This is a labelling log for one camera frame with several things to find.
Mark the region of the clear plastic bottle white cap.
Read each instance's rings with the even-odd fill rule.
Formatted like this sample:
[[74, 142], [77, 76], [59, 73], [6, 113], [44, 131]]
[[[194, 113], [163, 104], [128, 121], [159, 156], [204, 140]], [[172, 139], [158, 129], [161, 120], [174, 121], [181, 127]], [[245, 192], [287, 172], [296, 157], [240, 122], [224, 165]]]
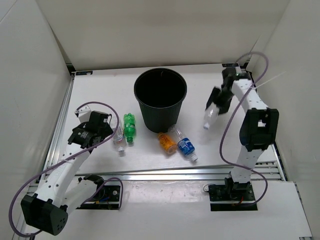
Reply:
[[204, 112], [203, 128], [208, 130], [216, 122], [220, 109], [212, 103]]

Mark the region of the clear bottle red label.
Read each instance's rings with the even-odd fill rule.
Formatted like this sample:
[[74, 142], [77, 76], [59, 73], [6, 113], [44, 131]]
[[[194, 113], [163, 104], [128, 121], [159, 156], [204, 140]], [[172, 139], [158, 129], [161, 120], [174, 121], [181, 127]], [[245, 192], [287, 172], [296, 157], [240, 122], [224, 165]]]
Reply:
[[114, 148], [120, 154], [122, 154], [125, 152], [126, 140], [124, 137], [124, 130], [123, 130], [122, 122], [121, 122], [121, 120], [119, 121], [118, 127], [117, 127], [117, 122], [118, 121], [116, 118], [111, 121], [111, 128], [114, 132], [113, 145], [114, 145]]

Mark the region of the green plastic bottle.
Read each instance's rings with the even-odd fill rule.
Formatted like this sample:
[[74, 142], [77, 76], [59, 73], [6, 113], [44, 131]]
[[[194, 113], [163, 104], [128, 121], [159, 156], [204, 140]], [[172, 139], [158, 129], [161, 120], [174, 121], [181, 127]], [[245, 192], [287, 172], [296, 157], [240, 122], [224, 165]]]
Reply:
[[135, 116], [131, 113], [125, 114], [123, 116], [123, 132], [125, 139], [128, 144], [132, 144], [134, 142], [134, 137], [136, 135], [136, 119]]

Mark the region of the clear bottle blue label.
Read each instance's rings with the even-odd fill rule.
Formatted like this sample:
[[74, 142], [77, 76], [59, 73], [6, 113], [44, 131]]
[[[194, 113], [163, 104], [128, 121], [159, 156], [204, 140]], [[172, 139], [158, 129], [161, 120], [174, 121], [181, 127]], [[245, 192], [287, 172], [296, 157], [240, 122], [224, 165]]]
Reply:
[[178, 149], [183, 156], [191, 162], [198, 160], [196, 149], [190, 139], [175, 124], [168, 129], [168, 134], [176, 142]]

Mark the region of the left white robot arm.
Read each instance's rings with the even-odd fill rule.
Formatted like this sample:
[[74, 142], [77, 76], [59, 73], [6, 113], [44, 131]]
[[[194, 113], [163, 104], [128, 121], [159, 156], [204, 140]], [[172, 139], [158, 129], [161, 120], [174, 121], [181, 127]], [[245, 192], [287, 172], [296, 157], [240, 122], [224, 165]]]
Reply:
[[94, 174], [80, 178], [77, 186], [68, 189], [80, 166], [92, 153], [90, 148], [113, 133], [108, 123], [110, 114], [86, 110], [77, 117], [80, 124], [72, 129], [64, 153], [68, 160], [60, 161], [60, 166], [35, 193], [25, 195], [20, 203], [28, 225], [54, 236], [63, 230], [71, 212], [85, 200], [90, 197], [100, 200], [105, 194], [104, 179]]

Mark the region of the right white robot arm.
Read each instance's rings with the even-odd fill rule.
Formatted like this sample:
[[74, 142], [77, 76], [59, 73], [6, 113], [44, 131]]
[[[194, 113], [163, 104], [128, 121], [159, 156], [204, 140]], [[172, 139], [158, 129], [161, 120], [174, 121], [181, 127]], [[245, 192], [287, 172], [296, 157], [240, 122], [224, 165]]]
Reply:
[[250, 189], [252, 169], [262, 153], [274, 143], [279, 111], [269, 108], [252, 89], [247, 73], [238, 73], [234, 67], [222, 71], [223, 82], [214, 87], [206, 103], [203, 127], [209, 129], [219, 115], [228, 112], [233, 97], [237, 97], [245, 117], [239, 130], [241, 150], [229, 176], [224, 193], [230, 200], [243, 197]]

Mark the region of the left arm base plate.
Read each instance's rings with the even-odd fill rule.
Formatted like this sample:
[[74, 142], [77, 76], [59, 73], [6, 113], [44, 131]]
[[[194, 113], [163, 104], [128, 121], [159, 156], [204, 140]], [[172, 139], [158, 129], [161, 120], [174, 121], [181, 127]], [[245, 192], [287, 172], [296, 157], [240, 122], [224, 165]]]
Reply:
[[99, 193], [83, 203], [78, 210], [120, 210], [123, 202], [124, 184], [121, 179], [111, 177]]

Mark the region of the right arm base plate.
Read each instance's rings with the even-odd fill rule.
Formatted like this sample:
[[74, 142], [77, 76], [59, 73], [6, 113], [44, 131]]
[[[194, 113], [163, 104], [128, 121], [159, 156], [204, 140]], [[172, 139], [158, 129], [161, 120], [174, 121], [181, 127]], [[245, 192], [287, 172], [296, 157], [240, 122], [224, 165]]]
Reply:
[[211, 212], [257, 211], [253, 186], [250, 182], [244, 187], [233, 183], [207, 184], [202, 189], [209, 194]]

